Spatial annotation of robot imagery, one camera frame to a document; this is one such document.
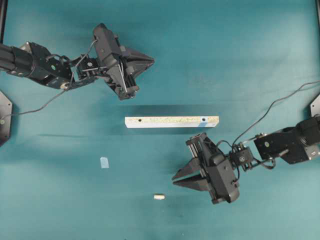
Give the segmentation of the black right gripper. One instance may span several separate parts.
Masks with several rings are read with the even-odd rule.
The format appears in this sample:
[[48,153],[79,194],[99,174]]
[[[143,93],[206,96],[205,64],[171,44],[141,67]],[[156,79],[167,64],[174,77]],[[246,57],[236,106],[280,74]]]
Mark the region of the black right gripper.
[[212,201],[215,192],[212,189],[207,167],[210,158],[219,153],[217,146],[205,132],[191,137],[186,144],[190,147],[193,158],[172,177],[173,184],[196,191],[209,192]]

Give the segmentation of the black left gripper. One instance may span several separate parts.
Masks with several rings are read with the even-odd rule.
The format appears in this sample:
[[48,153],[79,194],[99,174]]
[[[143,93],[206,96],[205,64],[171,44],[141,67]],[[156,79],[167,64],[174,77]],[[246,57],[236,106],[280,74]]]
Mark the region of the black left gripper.
[[106,57],[98,57],[100,73],[120,100],[132,99],[139,90],[135,78],[151,67],[154,60],[124,45],[118,50],[119,54],[110,52]]

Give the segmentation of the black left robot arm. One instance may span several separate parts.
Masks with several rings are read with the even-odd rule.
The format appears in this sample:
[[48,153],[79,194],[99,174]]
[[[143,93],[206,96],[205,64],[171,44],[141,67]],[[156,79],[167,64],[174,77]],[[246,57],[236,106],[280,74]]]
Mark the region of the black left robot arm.
[[120,47],[120,58],[112,66],[99,58],[82,54],[74,60],[52,54],[34,42],[22,47],[0,46],[0,69],[7,74],[28,78],[42,86],[64,91],[84,87],[103,79],[120,100],[134,98],[140,89],[136,77],[155,60],[134,49]]

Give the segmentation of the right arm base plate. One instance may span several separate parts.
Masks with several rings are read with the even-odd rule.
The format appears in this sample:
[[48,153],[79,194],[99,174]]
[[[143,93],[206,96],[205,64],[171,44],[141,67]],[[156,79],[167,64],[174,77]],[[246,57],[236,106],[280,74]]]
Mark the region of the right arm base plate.
[[310,103],[310,115],[312,117],[320,115],[320,94]]

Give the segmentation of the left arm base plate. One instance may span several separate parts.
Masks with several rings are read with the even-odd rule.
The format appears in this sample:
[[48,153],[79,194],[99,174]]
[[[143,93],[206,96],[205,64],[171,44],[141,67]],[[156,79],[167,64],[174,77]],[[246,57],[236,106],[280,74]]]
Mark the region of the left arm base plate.
[[11,135],[12,102],[1,91],[0,92],[0,146],[5,144]]

